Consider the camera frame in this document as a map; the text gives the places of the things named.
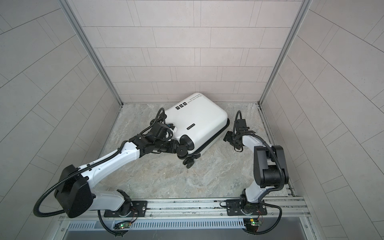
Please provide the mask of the left green circuit board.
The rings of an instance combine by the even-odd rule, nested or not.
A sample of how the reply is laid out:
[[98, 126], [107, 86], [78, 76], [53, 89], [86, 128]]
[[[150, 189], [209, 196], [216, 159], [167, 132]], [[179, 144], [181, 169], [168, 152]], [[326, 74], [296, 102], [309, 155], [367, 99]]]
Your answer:
[[114, 230], [125, 230], [131, 227], [132, 223], [130, 221], [123, 221], [115, 224]]

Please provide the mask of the aluminium mounting rail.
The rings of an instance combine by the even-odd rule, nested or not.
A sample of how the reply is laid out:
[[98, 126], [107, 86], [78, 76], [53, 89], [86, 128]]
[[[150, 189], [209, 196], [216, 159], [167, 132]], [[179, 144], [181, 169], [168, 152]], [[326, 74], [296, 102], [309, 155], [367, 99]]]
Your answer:
[[310, 210], [302, 197], [265, 197], [259, 203], [246, 203], [239, 198], [200, 199], [136, 199], [121, 194], [93, 198], [91, 205], [79, 202], [62, 204], [64, 213], [59, 220], [94, 220], [97, 211], [115, 220], [149, 219], [213, 219], [249, 218], [265, 220], [281, 215], [309, 217]]

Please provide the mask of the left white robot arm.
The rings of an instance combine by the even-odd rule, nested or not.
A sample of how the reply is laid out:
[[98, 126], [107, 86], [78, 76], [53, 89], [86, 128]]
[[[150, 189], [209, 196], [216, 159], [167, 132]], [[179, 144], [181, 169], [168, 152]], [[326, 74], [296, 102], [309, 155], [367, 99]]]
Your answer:
[[173, 139], [177, 131], [173, 124], [156, 122], [146, 134], [138, 134], [108, 155], [87, 165], [66, 167], [61, 182], [55, 189], [55, 198], [69, 218], [87, 211], [108, 210], [125, 217], [132, 212], [132, 200], [123, 190], [95, 191], [94, 187], [122, 166], [153, 153], [176, 152], [178, 142]]

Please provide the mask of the right green circuit board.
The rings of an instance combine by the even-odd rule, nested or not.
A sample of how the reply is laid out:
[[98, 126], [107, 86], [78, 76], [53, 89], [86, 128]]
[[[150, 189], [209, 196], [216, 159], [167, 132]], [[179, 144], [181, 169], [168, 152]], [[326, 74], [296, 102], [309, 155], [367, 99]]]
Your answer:
[[251, 233], [256, 233], [263, 224], [260, 219], [243, 219], [243, 222], [245, 230]]

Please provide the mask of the black suitcase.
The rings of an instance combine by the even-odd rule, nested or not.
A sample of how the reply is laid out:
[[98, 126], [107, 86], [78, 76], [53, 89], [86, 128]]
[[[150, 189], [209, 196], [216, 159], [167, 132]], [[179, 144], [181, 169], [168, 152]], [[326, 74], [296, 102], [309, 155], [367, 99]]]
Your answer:
[[201, 93], [194, 93], [165, 111], [166, 122], [175, 126], [178, 158], [189, 169], [230, 125], [228, 114]]

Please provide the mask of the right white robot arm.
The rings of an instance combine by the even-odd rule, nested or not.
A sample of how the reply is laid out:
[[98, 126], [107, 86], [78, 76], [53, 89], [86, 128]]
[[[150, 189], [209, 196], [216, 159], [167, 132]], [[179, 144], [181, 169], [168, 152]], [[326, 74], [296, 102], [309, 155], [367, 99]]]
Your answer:
[[269, 145], [251, 131], [242, 118], [235, 120], [233, 130], [227, 132], [224, 141], [230, 143], [236, 152], [242, 152], [247, 147], [254, 153], [254, 180], [243, 190], [236, 207], [244, 215], [262, 215], [263, 198], [282, 190], [289, 180], [283, 148]]

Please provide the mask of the green circuit board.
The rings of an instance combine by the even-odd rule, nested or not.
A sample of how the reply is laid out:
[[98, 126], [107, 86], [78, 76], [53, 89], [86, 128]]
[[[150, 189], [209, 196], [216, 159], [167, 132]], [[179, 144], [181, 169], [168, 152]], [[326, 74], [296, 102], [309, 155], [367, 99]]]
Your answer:
[[114, 230], [125, 230], [131, 227], [132, 223], [130, 221], [123, 221], [115, 224]]
[[251, 233], [256, 233], [263, 224], [260, 219], [243, 219], [243, 222], [245, 230]]

